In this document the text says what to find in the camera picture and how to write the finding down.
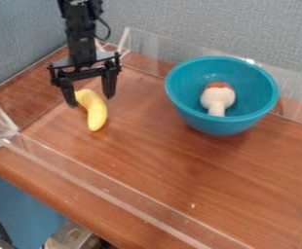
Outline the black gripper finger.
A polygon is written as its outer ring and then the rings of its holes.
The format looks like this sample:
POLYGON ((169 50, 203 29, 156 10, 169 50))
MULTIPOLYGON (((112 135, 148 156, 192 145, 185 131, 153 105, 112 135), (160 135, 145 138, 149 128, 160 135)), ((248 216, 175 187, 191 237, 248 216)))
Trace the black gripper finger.
POLYGON ((69 78, 58 78, 56 80, 56 86, 61 90, 61 94, 64 96, 64 99, 66 101, 66 104, 74 108, 77 105, 76 102, 76 95, 74 95, 74 87, 73 87, 73 82, 69 78))
POLYGON ((108 68, 101 76, 103 93, 108 99, 111 99, 116 94, 117 76, 120 71, 120 68, 108 68))

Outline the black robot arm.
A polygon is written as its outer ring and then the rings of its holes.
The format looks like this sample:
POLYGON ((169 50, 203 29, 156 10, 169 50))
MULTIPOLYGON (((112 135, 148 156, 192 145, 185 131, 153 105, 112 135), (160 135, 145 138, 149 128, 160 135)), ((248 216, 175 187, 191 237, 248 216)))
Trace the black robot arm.
POLYGON ((57 0, 61 18, 65 20, 65 34, 69 55, 50 62, 46 66, 50 84, 62 93, 70 107, 76 107, 73 81, 92 77, 101 78, 101 89, 111 99, 116 93, 117 76, 121 72, 120 53, 101 52, 95 47, 95 40, 105 41, 96 35, 96 22, 111 29, 100 18, 103 0, 57 0))

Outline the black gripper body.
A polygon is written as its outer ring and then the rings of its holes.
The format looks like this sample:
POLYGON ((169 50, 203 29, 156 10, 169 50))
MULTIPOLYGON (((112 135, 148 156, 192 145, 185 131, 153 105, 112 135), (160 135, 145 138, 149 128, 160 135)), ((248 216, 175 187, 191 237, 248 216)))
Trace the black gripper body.
POLYGON ((64 78, 76 81, 101 76, 104 81, 115 82, 121 71, 120 54, 96 50, 95 23, 68 18, 65 25, 69 55, 48 65, 50 81, 60 82, 64 78))

